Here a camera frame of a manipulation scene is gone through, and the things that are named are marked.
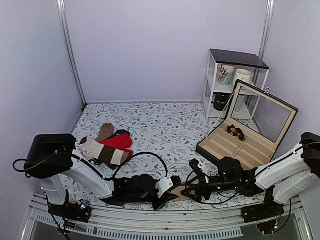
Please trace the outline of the beige striped ribbed sock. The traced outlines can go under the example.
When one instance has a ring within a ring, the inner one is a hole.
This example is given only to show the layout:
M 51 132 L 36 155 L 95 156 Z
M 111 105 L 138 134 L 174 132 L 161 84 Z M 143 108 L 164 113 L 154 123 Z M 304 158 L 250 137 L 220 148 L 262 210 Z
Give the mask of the beige striped ribbed sock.
M 182 195 L 182 191 L 185 189 L 184 185 L 180 185 L 177 188 L 170 190 L 169 193 L 172 195 L 176 195 L 177 198 L 171 199 L 170 201 L 176 201 L 176 202 L 181 202 L 181 201 L 188 201 L 190 200 L 189 197 Z

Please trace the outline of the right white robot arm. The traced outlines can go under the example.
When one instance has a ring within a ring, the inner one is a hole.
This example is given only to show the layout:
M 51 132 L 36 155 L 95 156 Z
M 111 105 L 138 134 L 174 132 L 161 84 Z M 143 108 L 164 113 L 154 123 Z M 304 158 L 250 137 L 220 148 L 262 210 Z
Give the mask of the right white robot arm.
M 320 179 L 320 137 L 305 132 L 292 150 L 276 160 L 251 170 L 244 170 L 237 159 L 223 157 L 217 163 L 218 175 L 210 176 L 196 159 L 189 162 L 196 177 L 181 191 L 197 203 L 209 200 L 211 194 L 235 190 L 237 195 L 253 197 L 269 188 L 272 198 L 259 206 L 262 218 L 269 218 L 290 198 Z

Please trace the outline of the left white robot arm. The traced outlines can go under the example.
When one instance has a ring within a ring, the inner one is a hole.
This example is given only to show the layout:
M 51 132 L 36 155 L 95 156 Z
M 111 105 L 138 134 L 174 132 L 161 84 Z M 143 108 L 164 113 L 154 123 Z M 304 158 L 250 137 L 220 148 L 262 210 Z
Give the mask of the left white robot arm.
M 181 184 L 179 176 L 166 174 L 161 179 L 154 179 L 148 174 L 141 174 L 117 178 L 114 174 L 106 177 L 94 167 L 94 161 L 114 165 L 119 172 L 133 155 L 88 137 L 80 141 L 79 148 L 81 154 L 77 155 L 76 139 L 71 134 L 37 135 L 27 158 L 15 160 L 12 167 L 28 178 L 38 179 L 49 203 L 63 217 L 70 217 L 75 210 L 68 201 L 68 192 L 61 183 L 60 175 L 80 183 L 100 201 L 113 206 L 151 203 L 157 211 L 178 198 L 172 191 Z

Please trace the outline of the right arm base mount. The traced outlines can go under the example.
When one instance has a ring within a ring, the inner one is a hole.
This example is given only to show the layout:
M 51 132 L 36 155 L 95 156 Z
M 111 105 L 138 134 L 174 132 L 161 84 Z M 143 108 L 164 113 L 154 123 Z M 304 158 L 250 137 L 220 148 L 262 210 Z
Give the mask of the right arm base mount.
M 279 204 L 274 201 L 273 190 L 274 186 L 266 190 L 264 202 L 261 204 L 243 207 L 241 209 L 241 217 L 245 223 L 252 223 L 256 221 L 266 220 L 274 217 L 274 223 L 265 222 L 259 223 L 256 227 L 257 230 L 265 236 L 274 235 L 281 231 L 288 223 L 292 213 L 292 200 L 289 200 L 289 213 L 287 219 L 284 220 L 283 214 L 285 213 L 284 204 Z

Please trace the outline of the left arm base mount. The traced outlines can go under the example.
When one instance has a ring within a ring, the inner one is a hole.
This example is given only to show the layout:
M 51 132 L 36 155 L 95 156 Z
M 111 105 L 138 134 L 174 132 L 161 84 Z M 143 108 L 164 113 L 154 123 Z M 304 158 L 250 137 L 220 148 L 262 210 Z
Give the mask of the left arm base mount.
M 69 202 L 69 192 L 67 189 L 65 192 L 66 195 L 62 205 L 48 202 L 48 212 L 54 216 L 62 217 L 64 220 L 88 223 L 92 213 L 90 202 L 83 199 L 75 203 Z

